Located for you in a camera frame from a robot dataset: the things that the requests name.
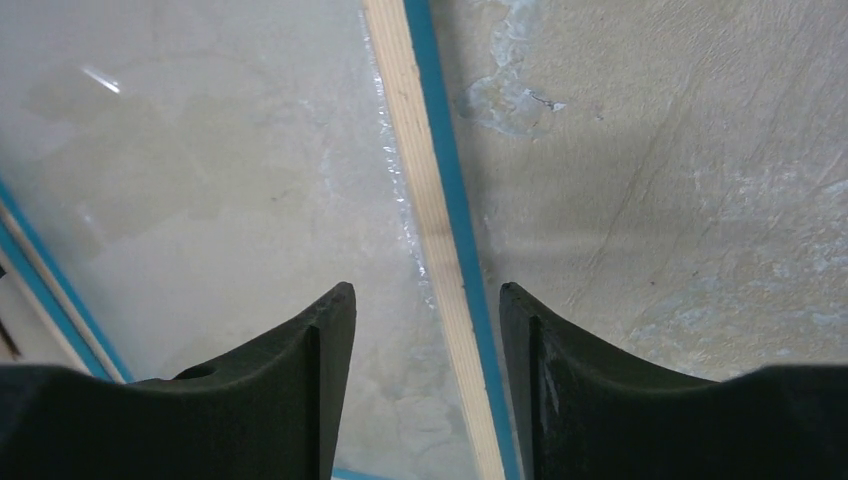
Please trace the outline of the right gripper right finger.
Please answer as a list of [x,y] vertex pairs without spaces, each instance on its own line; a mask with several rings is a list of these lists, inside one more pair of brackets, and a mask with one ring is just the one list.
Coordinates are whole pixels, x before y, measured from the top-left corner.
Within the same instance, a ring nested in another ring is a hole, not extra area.
[[843,479],[847,369],[776,365],[715,382],[632,355],[501,287],[529,479]]

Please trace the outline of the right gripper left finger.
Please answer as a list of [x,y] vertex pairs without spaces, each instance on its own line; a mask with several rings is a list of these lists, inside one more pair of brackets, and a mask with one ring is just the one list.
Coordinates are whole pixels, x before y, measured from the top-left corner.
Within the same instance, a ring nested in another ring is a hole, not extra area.
[[1,370],[5,479],[328,479],[356,326],[341,282],[294,318],[172,379]]

